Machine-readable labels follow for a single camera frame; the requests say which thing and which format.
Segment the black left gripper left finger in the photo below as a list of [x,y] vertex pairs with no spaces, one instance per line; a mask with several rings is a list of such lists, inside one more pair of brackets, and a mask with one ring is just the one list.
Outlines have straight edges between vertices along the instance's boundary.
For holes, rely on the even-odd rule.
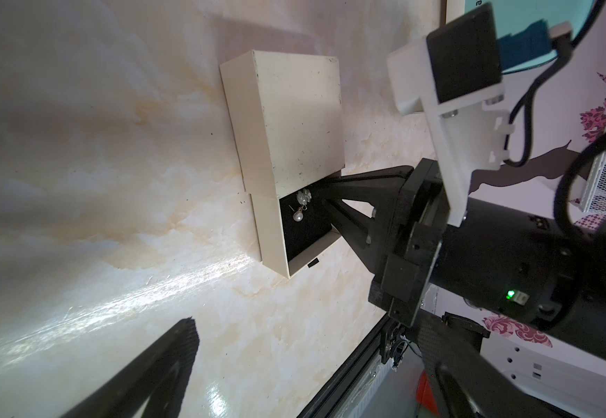
[[195,320],[180,320],[64,416],[179,416],[199,346]]

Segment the small cream square box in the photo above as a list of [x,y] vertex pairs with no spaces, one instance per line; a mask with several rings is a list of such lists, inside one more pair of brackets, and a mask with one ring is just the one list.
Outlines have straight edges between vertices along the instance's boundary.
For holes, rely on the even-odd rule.
[[221,80],[252,200],[264,266],[291,278],[339,239],[325,222],[313,230],[313,210],[300,191],[345,166],[341,75],[336,57],[249,51],[220,65]]

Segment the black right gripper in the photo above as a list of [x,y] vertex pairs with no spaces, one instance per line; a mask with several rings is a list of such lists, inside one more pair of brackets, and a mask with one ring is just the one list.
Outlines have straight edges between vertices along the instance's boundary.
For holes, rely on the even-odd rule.
[[[579,242],[551,219],[470,200],[461,226],[428,226],[421,218],[444,194],[433,160],[325,178],[310,191],[374,274],[369,301],[395,320],[413,322],[431,283],[606,360],[606,221]],[[373,205],[377,219],[342,200]]]

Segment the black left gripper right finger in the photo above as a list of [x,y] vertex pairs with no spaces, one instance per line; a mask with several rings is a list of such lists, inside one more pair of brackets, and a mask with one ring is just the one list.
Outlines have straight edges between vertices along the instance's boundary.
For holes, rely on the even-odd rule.
[[473,320],[418,313],[416,343],[441,417],[557,417],[526,395],[480,354],[490,332]]

